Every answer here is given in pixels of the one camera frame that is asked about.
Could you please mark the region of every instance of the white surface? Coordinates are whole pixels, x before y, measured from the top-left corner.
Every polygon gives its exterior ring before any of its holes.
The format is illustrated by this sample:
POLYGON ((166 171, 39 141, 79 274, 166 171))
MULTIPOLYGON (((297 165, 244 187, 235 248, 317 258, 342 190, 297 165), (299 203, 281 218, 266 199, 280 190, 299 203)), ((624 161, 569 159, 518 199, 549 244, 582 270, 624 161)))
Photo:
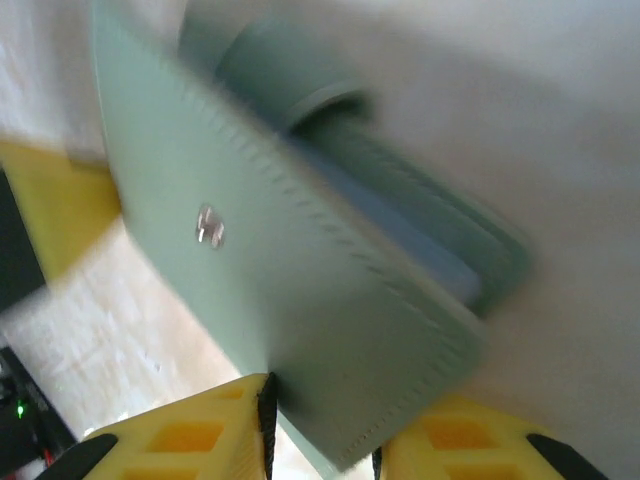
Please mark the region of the white surface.
MULTIPOLYGON (((468 391, 640 478, 640 2, 286 2, 365 72, 390 136, 531 238, 534 279, 468 391)), ((136 3, 175 33, 182 1, 136 3)), ((4 133, 102 151, 82 4, 0 0, 4 133)), ((233 375, 121 231, 14 316, 76 431, 233 375)))

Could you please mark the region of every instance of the yellow surface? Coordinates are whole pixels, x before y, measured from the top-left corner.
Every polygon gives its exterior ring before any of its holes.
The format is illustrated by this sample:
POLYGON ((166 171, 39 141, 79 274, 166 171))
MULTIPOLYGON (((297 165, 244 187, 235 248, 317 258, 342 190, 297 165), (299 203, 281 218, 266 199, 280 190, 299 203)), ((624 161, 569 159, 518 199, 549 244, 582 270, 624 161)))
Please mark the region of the yellow surface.
POLYGON ((120 214, 104 167, 2 140, 0 162, 47 281, 65 273, 120 214))
POLYGON ((544 429, 458 397, 429 408, 382 449, 381 480, 562 480, 529 444, 544 429))
POLYGON ((86 480, 263 480, 258 393, 250 375, 94 432, 118 443, 86 480))

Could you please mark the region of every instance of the green wallet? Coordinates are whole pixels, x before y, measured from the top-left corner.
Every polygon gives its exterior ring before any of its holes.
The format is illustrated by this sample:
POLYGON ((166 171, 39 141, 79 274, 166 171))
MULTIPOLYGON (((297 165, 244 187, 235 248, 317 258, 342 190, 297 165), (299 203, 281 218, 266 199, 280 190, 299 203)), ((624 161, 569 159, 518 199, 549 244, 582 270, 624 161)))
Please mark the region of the green wallet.
POLYGON ((178 53, 94 2, 126 226, 242 374, 276 373, 283 426, 320 473, 344 471, 478 364, 478 318, 526 250, 380 141, 360 83, 295 28, 269 19, 222 48, 189 22, 178 53), (294 61, 309 49, 326 61, 294 61))

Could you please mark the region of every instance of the white fabric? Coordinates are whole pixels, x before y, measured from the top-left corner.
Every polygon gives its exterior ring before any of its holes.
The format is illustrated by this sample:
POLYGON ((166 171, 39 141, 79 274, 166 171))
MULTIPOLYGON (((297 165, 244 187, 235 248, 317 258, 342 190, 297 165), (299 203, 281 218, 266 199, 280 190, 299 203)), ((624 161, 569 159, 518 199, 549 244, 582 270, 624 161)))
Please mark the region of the white fabric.
MULTIPOLYGON (((388 135, 530 237, 468 391, 640 478, 640 2, 283 1, 365 73, 388 135)), ((0 0, 1 133, 102 153, 83 3, 0 0)), ((175 33, 184 1, 136 4, 175 33)))

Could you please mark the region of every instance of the leather wallet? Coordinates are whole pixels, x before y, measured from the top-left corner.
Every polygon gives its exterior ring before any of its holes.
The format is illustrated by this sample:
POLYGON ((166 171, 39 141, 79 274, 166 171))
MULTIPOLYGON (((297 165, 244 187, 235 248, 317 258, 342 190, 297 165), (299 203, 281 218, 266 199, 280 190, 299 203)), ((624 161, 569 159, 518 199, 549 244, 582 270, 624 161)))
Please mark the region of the leather wallet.
POLYGON ((523 277, 522 241, 378 139, 355 77, 296 74, 317 47, 291 50, 291 25, 250 26, 208 70, 206 22, 178 52, 120 2, 92 15, 127 228, 242 374, 275 372, 281 422, 320 473, 348 469, 478 364, 479 317, 523 277))

